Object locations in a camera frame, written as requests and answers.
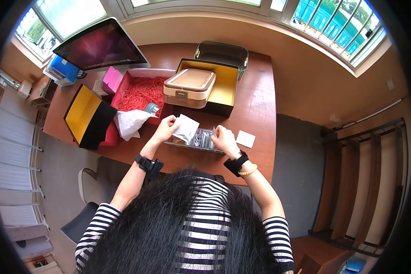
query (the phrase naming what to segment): beige storage box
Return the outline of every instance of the beige storage box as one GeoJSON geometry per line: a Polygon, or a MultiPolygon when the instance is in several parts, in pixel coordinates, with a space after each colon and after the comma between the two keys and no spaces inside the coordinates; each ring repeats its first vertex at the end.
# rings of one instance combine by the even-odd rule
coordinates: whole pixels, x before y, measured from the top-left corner
{"type": "Polygon", "coordinates": [[[183,69],[164,82],[164,102],[203,108],[215,84],[216,73],[195,68],[183,69]]]}

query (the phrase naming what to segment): red shredded paper filler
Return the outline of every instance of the red shredded paper filler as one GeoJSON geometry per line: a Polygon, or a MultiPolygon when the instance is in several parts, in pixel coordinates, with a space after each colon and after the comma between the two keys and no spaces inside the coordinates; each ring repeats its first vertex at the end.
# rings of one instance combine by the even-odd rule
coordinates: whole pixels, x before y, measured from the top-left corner
{"type": "Polygon", "coordinates": [[[160,117],[160,112],[164,104],[164,81],[167,77],[135,77],[130,78],[127,88],[120,88],[121,99],[116,103],[115,108],[119,111],[144,111],[149,103],[156,104],[160,110],[156,113],[160,117]]]}

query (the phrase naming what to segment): hand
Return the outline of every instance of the hand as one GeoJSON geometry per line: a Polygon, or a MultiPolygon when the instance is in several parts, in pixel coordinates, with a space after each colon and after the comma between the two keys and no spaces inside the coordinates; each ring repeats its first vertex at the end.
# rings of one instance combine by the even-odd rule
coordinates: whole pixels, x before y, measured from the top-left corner
{"type": "Polygon", "coordinates": [[[179,124],[174,125],[176,119],[174,115],[162,119],[151,140],[157,145],[169,140],[172,133],[180,127],[179,124]]]}
{"type": "Polygon", "coordinates": [[[234,160],[242,156],[241,150],[234,139],[233,132],[222,125],[216,127],[216,137],[212,135],[210,139],[218,149],[225,152],[228,158],[234,160]]]}

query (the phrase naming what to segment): wall outlet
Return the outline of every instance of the wall outlet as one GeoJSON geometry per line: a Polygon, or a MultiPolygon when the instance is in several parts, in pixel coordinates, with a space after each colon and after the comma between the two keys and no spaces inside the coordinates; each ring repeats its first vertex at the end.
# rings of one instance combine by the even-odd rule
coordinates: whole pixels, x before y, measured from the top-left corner
{"type": "Polygon", "coordinates": [[[395,85],[393,83],[393,79],[390,79],[387,81],[387,86],[389,90],[393,90],[395,88],[395,85]]]}

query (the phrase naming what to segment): black hair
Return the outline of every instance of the black hair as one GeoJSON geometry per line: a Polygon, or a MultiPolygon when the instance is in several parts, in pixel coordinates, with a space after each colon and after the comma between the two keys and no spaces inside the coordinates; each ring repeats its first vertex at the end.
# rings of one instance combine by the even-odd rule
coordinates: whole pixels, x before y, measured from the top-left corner
{"type": "MultiPolygon", "coordinates": [[[[177,243],[185,237],[181,231],[193,204],[195,173],[186,169],[145,183],[99,239],[81,273],[178,273],[177,243]]],[[[226,186],[230,190],[231,228],[225,259],[213,272],[281,273],[250,198],[241,189],[226,186]]]]}

